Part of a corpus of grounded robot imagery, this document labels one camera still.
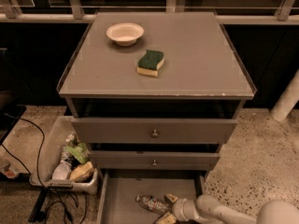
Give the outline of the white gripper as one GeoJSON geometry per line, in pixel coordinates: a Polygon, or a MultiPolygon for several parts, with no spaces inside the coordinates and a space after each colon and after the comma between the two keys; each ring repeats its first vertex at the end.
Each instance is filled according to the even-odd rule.
{"type": "Polygon", "coordinates": [[[190,221],[193,220],[197,223],[203,223],[205,219],[200,213],[199,201],[179,199],[176,195],[165,194],[164,200],[168,203],[173,203],[172,213],[166,212],[163,216],[155,221],[155,224],[176,224],[178,221],[190,221]]]}

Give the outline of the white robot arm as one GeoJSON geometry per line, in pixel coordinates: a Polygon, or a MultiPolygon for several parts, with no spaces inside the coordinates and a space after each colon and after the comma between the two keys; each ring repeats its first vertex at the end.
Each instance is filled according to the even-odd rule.
{"type": "Polygon", "coordinates": [[[253,216],[220,203],[210,195],[201,195],[195,201],[177,199],[172,211],[158,218],[154,224],[299,224],[299,208],[283,200],[263,204],[253,216]]]}

